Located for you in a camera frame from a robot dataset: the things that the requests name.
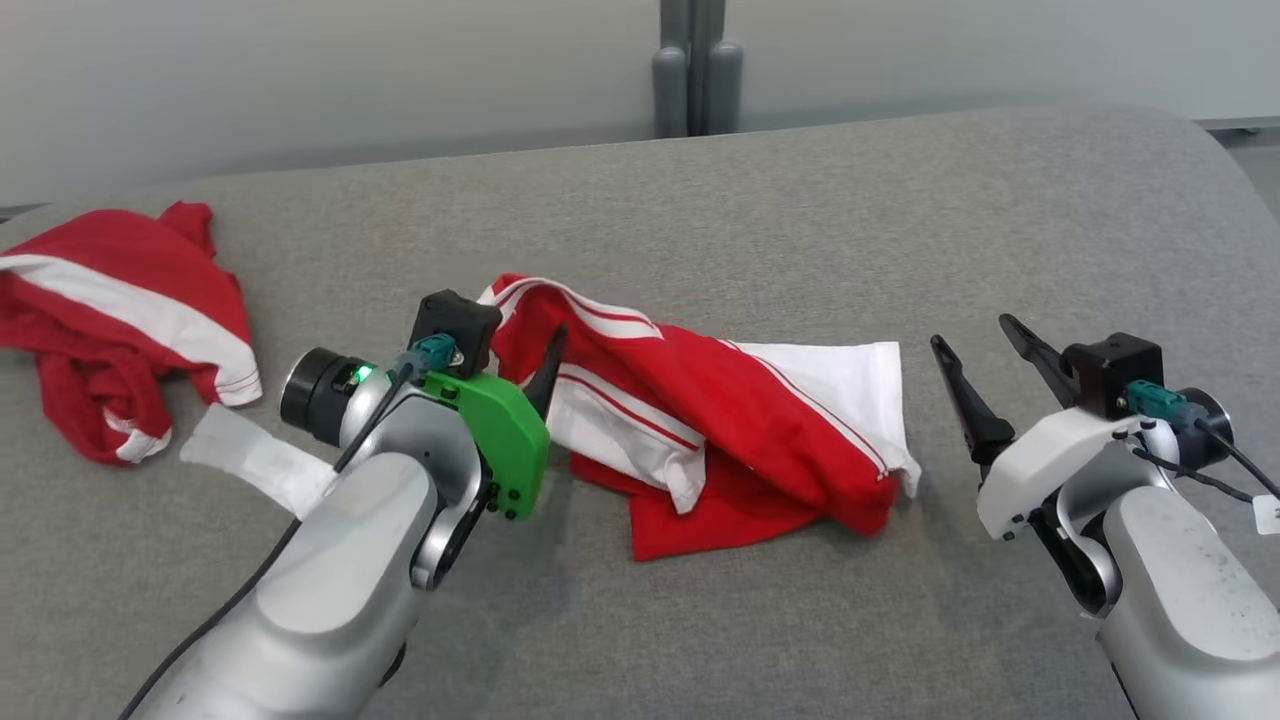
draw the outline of gray couch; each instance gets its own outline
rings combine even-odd
[[[428,598],[369,717],[1126,717],[1044,550],[991,541],[928,350],[942,332],[1019,428],[1055,409],[1009,348],[1016,313],[1060,346],[1112,331],[1165,347],[1171,383],[1226,404],[1280,469],[1280,228],[1190,123],[1032,108],[758,135],[214,178],[49,206],[212,206],[276,416],[291,361],[324,345],[392,359],[416,300],[545,274],[742,341],[902,345],[925,470],[878,537],[835,524],[636,564],[626,501],[556,460],[540,516],[486,518]],[[13,717],[114,717],[250,574],[288,521],[247,484],[178,462],[202,413],[166,383],[174,446],[114,470],[41,414],[32,360],[0,352],[4,666]],[[1236,468],[1220,474],[1257,491]],[[1248,507],[1180,488],[1280,598]]]

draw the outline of white tag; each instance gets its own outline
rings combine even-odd
[[[337,479],[324,460],[216,404],[209,406],[178,457],[236,475],[300,520],[320,505]]]
[[[1260,536],[1280,533],[1280,498],[1274,495],[1260,495],[1253,498],[1253,519],[1258,523]]]

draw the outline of cable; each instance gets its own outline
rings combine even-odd
[[[1206,484],[1206,486],[1208,486],[1211,488],[1216,488],[1219,491],[1222,491],[1226,495],[1234,497],[1235,500],[1239,500],[1240,502],[1249,502],[1249,503],[1253,502],[1253,497],[1251,497],[1249,493],[1238,491],[1234,487],[1224,483],[1222,480],[1220,480],[1217,478],[1211,478],[1211,477],[1204,475],[1202,473],[1197,473],[1196,470],[1192,470],[1190,468],[1185,468],[1185,466],[1179,465],[1176,462],[1170,462],[1169,460],[1165,460],[1164,457],[1156,457],[1155,455],[1152,455],[1152,454],[1149,454],[1146,450],[1142,450],[1139,447],[1134,447],[1134,448],[1130,448],[1130,450],[1132,450],[1132,452],[1135,456],[1138,456],[1138,457],[1140,457],[1140,459],[1151,462],[1152,465],[1155,465],[1157,468],[1162,468],[1165,470],[1169,470],[1170,473],[1178,473],[1179,477],[1187,477],[1187,478],[1190,478],[1190,479],[1196,480],[1197,483],[1202,483],[1202,484]]]
[[[378,401],[378,407],[374,407],[374,413],[367,420],[365,420],[360,432],[356,433],[355,439],[347,445],[347,450],[343,450],[342,456],[333,464],[334,473],[342,474],[342,471],[347,469],[347,465],[351,465],[351,460],[357,452],[360,452],[360,446],[365,445],[365,441],[369,439],[369,433],[374,432],[374,428],[378,427],[378,423],[383,418],[383,413],[387,411],[392,401],[396,400],[396,396],[399,395],[401,388],[404,387],[404,380],[408,379],[412,372],[413,366],[406,364],[398,373],[396,373],[396,377],[392,378],[392,387],[387,388],[387,392],[383,393],[383,398]]]
[[[1239,462],[1245,470],[1248,470],[1251,475],[1257,478],[1258,482],[1262,483],[1262,487],[1267,488],[1267,491],[1270,491],[1271,495],[1280,498],[1280,487],[1276,487],[1276,484],[1271,482],[1271,478],[1268,478],[1266,473],[1263,473],[1257,465],[1254,465],[1253,461],[1248,459],[1248,456],[1240,452],[1240,448],[1235,447],[1235,445],[1233,445],[1231,441],[1222,437],[1222,433],[1215,430],[1213,425],[1208,424],[1207,420],[1201,418],[1196,420],[1196,427],[1203,430],[1206,434],[1208,434],[1208,437],[1212,438],[1212,441],[1216,442],[1222,450],[1228,451],[1231,455],[1231,457],[1235,457],[1235,461]]]
[[[131,700],[129,705],[124,707],[124,711],[120,712],[118,720],[128,720],[133,715],[133,711],[137,710],[140,705],[142,705],[143,700],[146,700],[147,693],[150,693],[151,689],[155,687],[155,684],[160,682],[160,678],[163,678],[164,674],[169,670],[169,667],[179,657],[182,657],[182,653],[187,652],[187,650],[189,650],[191,646],[196,644],[196,641],[205,637],[205,633],[211,630],[214,625],[221,623],[223,618],[225,618],[227,614],[230,612],[233,607],[236,607],[237,605],[239,605],[242,600],[244,600],[244,596],[247,596],[248,592],[253,589],[253,587],[257,584],[257,582],[262,579],[262,575],[265,575],[266,571],[271,569],[271,565],[275,564],[275,560],[280,556],[280,552],[284,551],[284,546],[289,544],[289,541],[293,539],[293,533],[298,532],[298,528],[301,527],[302,527],[302,520],[294,518],[293,521],[289,523],[289,527],[284,530],[284,534],[280,536],[280,539],[275,541],[275,547],[271,548],[271,552],[270,555],[266,556],[266,560],[264,560],[262,564],[257,566],[257,570],[253,570],[253,574],[250,575],[247,580],[244,580],[244,584],[242,584],[239,589],[236,591],[236,594],[233,594],[227,602],[224,602],[223,606],[219,607],[212,615],[210,615],[207,620],[201,623],[198,628],[196,628],[189,635],[186,637],[186,639],[178,643],[178,647],[173,648],[169,652],[169,655],[160,661],[160,665],[156,665],[156,669],[151,671],[151,675],[147,678],[147,682],[142,683],[142,687],[138,688],[138,692],[133,693],[133,700]]]
[[[412,368],[406,365],[401,368],[401,372],[397,373],[394,378],[392,378],[392,386],[387,388],[387,392],[383,393],[383,397],[381,400],[378,401],[378,406],[374,409],[374,413],[369,416],[367,420],[365,420],[365,424],[360,428],[360,432],[356,433],[355,439],[349,445],[347,445],[347,448],[342,452],[342,456],[338,457],[338,461],[333,464],[334,473],[342,474],[342,471],[347,469],[347,465],[351,464],[351,460],[356,456],[356,452],[360,451],[360,446],[365,445],[365,441],[369,439],[369,434],[374,432],[375,427],[378,427],[378,423],[381,420],[383,413],[387,411],[387,407],[392,404],[392,400],[394,400],[396,396],[399,393],[401,388],[404,387],[404,380],[408,379],[411,372]],[[280,539],[275,541],[275,547],[273,547],[271,552],[266,556],[265,560],[262,560],[262,564],[257,566],[257,570],[253,570],[253,574],[250,575],[247,580],[244,580],[244,584],[242,584],[239,589],[237,589],[236,593],[230,598],[228,598],[227,602],[223,603],[221,607],[214,611],[214,614],[210,615],[209,619],[201,623],[200,626],[192,630],[189,635],[183,638],[183,641],[178,643],[177,647],[169,651],[169,655],[166,655],[165,659],[160,661],[160,665],[156,665],[156,669],[151,671],[151,675],[147,676],[147,680],[142,683],[142,687],[138,688],[138,692],[133,693],[133,700],[129,701],[129,705],[124,707],[124,710],[120,712],[116,720],[129,720],[129,717],[133,716],[133,712],[137,711],[138,706],[142,705],[142,701],[146,700],[147,694],[155,688],[156,683],[160,682],[160,678],[163,678],[164,674],[169,671],[169,667],[172,667],[173,664],[177,662],[178,659],[182,657],[184,652],[191,650],[191,646],[196,644],[196,641],[205,637],[205,634],[207,634],[209,630],[214,629],[215,625],[221,623],[223,618],[225,618],[227,614],[232,611],[232,609],[239,605],[241,601],[243,601],[248,596],[250,591],[257,587],[259,580],[261,580],[262,575],[265,575],[266,571],[271,569],[271,565],[274,565],[275,561],[280,557],[280,553],[284,552],[284,547],[289,544],[289,541],[293,539],[293,534],[297,533],[298,528],[301,527],[302,527],[302,520],[294,518],[293,521],[289,523],[289,527],[285,528],[284,534],[280,536]]]

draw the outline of white fabric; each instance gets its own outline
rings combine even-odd
[[[133,420],[120,419],[105,407],[102,409],[102,420],[113,430],[129,436],[120,447],[115,448],[115,456],[125,462],[142,462],[142,460],[169,447],[169,441],[173,438],[173,428],[166,429],[160,437],[151,437],[140,430]]]
[[[902,420],[902,364],[896,342],[858,346],[760,345],[735,346],[780,370],[804,395],[820,404],[820,413],[835,415],[858,428],[890,468],[897,473],[902,492],[915,497],[920,465],[906,452]]]
[[[236,475],[300,520],[320,505],[337,480],[324,460],[276,439],[218,404],[209,406],[178,457]]]
[[[1258,524],[1260,536],[1280,533],[1280,500],[1274,495],[1260,495],[1253,498],[1253,519]]]
[[[669,492],[676,512],[707,486],[707,438],[585,368],[561,365],[547,427],[558,445]]]

